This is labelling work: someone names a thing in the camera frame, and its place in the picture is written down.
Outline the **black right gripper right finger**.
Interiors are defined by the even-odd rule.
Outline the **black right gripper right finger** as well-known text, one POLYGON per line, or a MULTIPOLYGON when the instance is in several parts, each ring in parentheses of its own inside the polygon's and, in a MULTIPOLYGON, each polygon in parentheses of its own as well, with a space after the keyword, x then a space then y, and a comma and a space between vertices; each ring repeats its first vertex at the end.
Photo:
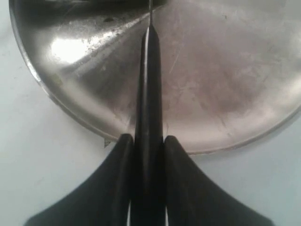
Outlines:
POLYGON ((164 142, 170 226, 272 226, 207 177, 174 136, 164 142))

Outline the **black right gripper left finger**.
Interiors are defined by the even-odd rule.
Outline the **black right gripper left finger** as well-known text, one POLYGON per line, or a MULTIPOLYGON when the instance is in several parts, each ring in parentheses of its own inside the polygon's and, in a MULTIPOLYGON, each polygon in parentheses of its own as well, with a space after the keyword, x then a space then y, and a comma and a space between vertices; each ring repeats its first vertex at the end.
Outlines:
POLYGON ((133 138, 119 137, 97 170, 78 188, 31 217, 27 226, 125 226, 130 201, 133 138))

